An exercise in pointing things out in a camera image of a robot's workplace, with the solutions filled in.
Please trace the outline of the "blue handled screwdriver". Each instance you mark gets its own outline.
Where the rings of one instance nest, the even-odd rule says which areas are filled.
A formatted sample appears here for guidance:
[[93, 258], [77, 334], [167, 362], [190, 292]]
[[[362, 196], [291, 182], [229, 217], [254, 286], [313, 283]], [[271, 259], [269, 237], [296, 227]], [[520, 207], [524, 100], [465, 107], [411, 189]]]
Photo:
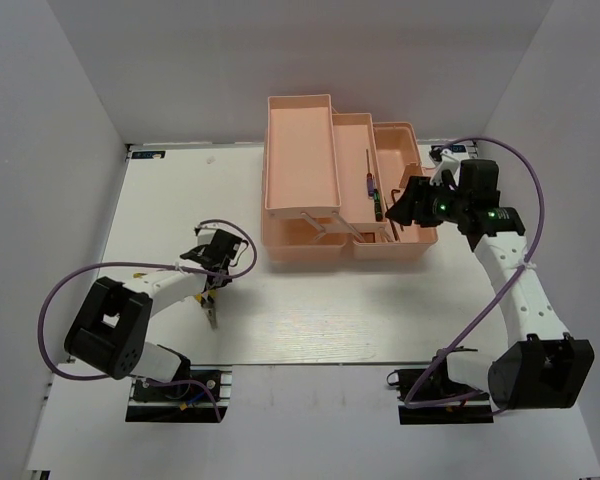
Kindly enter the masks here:
[[366, 157], [366, 166], [367, 166], [366, 191], [367, 191], [367, 196], [369, 198], [372, 198], [374, 196], [375, 184], [374, 184], [373, 173], [371, 170], [370, 152], [368, 149], [365, 150], [365, 157]]

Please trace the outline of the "yellow needle-nose pliers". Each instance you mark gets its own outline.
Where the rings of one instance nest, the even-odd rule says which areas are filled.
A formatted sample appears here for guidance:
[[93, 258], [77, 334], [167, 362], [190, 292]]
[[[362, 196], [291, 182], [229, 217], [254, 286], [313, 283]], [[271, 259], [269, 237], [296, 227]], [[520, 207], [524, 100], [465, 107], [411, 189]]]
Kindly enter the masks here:
[[218, 328], [218, 322], [216, 318], [216, 293], [215, 288], [207, 289], [195, 296], [195, 300], [199, 303], [205, 316], [210, 324], [212, 330]]

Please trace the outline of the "pink plastic toolbox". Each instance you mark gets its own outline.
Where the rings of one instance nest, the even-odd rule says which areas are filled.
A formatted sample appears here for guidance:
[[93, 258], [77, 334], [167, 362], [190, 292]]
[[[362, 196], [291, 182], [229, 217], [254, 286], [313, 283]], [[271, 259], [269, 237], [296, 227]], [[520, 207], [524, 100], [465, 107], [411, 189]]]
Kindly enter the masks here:
[[[328, 94], [271, 96], [267, 117], [261, 238], [271, 261], [408, 261], [437, 242], [433, 228], [401, 227], [385, 217], [409, 178], [429, 172], [410, 123], [339, 113]], [[380, 222], [366, 191], [366, 149]], [[380, 230], [394, 242], [362, 243], [362, 233]]]

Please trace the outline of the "black green screwdriver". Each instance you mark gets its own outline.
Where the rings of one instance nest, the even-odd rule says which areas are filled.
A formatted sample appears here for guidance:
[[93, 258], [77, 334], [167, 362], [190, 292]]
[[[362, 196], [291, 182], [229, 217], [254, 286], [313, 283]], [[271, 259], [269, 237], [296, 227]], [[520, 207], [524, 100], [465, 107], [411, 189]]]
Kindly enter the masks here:
[[383, 220], [384, 216], [383, 216], [382, 203], [380, 200], [379, 191], [377, 189], [373, 190], [372, 199], [373, 199], [373, 205], [374, 205], [375, 220], [380, 222]]

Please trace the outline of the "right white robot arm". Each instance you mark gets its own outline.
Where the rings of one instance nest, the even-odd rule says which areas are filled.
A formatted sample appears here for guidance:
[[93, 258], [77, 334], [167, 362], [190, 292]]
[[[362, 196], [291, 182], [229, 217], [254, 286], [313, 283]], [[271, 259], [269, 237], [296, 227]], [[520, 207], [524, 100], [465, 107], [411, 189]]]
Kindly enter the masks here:
[[[439, 179], [409, 178], [388, 219], [403, 225], [457, 226], [484, 268], [507, 332], [507, 350], [498, 358], [462, 347], [469, 330], [439, 350], [406, 393], [406, 407], [427, 408], [438, 400], [417, 400], [427, 381], [446, 399], [461, 402], [486, 393], [501, 410], [572, 407], [594, 361], [585, 339], [576, 339], [551, 306], [534, 267], [518, 212], [500, 205], [499, 169], [491, 160], [461, 163], [459, 181], [443, 171]], [[469, 392], [460, 394], [466, 387]]]

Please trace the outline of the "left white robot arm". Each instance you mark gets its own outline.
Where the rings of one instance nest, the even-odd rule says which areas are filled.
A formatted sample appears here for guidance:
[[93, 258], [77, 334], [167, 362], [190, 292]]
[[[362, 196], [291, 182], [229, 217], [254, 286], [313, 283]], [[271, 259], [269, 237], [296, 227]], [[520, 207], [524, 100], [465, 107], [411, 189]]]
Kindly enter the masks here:
[[230, 282], [215, 275], [229, 274], [245, 243], [216, 228], [180, 256], [202, 267], [203, 274], [161, 270], [125, 282], [108, 277], [96, 280], [65, 338], [65, 351], [113, 379], [148, 378], [157, 381], [168, 398], [182, 398], [191, 387], [190, 362], [175, 351], [146, 341], [150, 319], [192, 297], [215, 327], [216, 290]]

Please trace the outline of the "right blue table label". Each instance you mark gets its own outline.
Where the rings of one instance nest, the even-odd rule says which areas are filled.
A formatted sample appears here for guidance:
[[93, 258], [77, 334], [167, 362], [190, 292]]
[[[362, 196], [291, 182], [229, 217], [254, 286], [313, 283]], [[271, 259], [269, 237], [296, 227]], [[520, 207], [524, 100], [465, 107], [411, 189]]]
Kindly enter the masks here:
[[[432, 145], [431, 149], [432, 150], [441, 150], [442, 145]], [[453, 153], [466, 153], [467, 152], [467, 147], [465, 145], [461, 145], [461, 144], [454, 144], [454, 145], [448, 146], [448, 149]]]

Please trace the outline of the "blue table label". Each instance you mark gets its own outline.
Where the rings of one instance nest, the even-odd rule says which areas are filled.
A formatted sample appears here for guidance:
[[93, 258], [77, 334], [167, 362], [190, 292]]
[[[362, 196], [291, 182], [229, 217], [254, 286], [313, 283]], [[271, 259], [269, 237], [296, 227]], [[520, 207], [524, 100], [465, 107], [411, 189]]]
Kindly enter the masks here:
[[144, 150], [144, 151], [134, 151], [131, 153], [132, 159], [163, 159], [166, 155], [164, 150]]
[[[432, 145], [431, 149], [432, 150], [441, 150], [442, 145]], [[454, 145], [448, 146], [448, 149], [453, 153], [466, 153], [467, 152], [467, 147], [465, 145], [461, 145], [461, 144], [454, 144]]]

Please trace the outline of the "left blue table label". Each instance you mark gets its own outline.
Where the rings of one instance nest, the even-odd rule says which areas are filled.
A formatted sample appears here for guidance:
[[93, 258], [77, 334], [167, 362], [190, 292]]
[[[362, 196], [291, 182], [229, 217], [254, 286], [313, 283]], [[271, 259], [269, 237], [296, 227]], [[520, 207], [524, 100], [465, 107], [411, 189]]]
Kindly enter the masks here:
[[144, 150], [144, 151], [134, 151], [131, 153], [132, 159], [163, 159], [166, 155], [164, 150]]

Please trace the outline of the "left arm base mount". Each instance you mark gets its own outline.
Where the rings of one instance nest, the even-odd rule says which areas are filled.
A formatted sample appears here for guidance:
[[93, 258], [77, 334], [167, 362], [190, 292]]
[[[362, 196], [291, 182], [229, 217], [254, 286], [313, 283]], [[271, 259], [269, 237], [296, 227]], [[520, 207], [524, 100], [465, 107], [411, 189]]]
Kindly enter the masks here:
[[172, 387], [150, 386], [141, 380], [132, 384], [126, 409], [127, 423], [215, 424], [229, 407], [232, 369], [192, 367], [189, 378], [196, 384]]

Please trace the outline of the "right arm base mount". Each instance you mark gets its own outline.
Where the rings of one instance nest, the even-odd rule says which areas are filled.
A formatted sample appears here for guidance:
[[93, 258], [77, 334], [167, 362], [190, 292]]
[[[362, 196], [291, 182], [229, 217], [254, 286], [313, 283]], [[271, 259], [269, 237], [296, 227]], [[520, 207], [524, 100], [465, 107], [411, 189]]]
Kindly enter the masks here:
[[412, 402], [444, 400], [434, 406], [409, 409], [404, 400], [424, 368], [403, 368], [391, 371], [386, 377], [387, 387], [398, 394], [398, 416], [402, 426], [488, 424], [494, 421], [490, 397], [486, 393], [461, 401], [452, 397], [473, 393], [470, 386], [453, 382], [446, 373], [430, 376], [415, 393]]

